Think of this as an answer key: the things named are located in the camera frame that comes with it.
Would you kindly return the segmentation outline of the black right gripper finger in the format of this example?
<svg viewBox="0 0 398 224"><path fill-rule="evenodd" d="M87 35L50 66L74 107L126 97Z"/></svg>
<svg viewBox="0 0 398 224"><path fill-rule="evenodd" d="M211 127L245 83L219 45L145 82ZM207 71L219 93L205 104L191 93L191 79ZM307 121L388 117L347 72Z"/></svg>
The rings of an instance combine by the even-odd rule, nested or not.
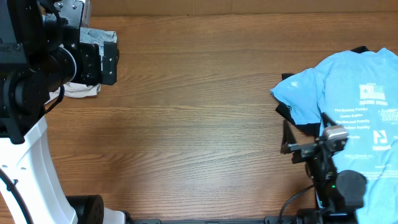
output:
<svg viewBox="0 0 398 224"><path fill-rule="evenodd" d="M322 113L322 123L324 127L336 126L334 120L332 120L325 112Z"/></svg>
<svg viewBox="0 0 398 224"><path fill-rule="evenodd" d="M291 147L296 146L297 142L294 137L294 134L290 128L289 122L285 119L283 121L283 136L282 136L282 144L280 148L281 154L290 154Z"/></svg>

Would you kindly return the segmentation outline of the light blue denim shorts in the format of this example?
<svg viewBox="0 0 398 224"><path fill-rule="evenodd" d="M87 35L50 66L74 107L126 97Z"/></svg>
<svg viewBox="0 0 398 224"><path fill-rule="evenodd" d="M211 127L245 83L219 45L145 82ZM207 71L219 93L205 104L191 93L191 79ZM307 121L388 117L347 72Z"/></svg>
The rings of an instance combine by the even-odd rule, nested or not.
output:
<svg viewBox="0 0 398 224"><path fill-rule="evenodd" d="M104 42L116 43L118 37L115 31L106 31L99 29L80 28L80 43L97 44L99 47L99 55L104 55Z"/></svg>

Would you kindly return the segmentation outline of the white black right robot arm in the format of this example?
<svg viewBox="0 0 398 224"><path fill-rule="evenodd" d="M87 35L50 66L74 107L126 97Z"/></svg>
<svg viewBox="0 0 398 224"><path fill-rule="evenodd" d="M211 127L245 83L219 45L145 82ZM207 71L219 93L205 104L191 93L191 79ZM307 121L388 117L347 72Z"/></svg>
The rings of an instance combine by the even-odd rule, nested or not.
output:
<svg viewBox="0 0 398 224"><path fill-rule="evenodd" d="M348 131L336 124L326 113L322 118L327 127L313 143L297 144L289 122L284 120L280 152L291 154L292 163L305 163L305 170L313 184L292 196L282 206L278 222L283 223L357 223L356 211L364 206L367 179L353 170L337 171L333 156L341 152L348 141ZM295 217L283 216L288 204L315 189L317 206L300 209Z"/></svg>

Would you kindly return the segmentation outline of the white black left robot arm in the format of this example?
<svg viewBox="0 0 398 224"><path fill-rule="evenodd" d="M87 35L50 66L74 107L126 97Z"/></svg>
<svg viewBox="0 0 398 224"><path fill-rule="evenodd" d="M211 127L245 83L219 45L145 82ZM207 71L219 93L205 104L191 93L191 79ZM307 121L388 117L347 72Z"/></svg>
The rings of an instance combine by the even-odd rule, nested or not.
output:
<svg viewBox="0 0 398 224"><path fill-rule="evenodd" d="M100 195L63 193L46 115L65 84L113 85L119 51L81 40L89 1L1 0L1 195L15 223L130 223Z"/></svg>

